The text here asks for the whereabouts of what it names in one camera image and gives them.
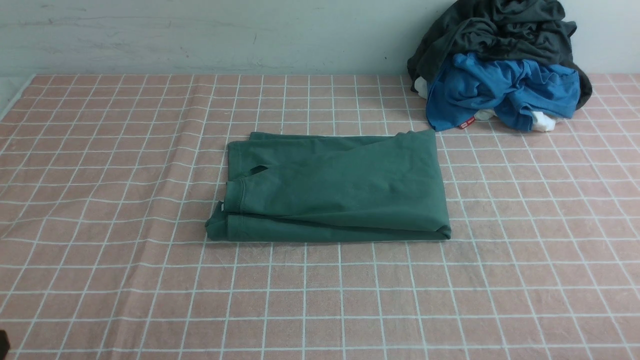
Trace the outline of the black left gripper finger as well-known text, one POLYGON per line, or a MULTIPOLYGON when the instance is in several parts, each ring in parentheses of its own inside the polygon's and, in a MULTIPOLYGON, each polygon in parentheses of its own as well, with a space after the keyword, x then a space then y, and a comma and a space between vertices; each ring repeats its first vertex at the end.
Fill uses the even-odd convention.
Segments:
POLYGON ((7 357, 10 351, 10 340, 7 331, 0 331, 0 357, 7 357))

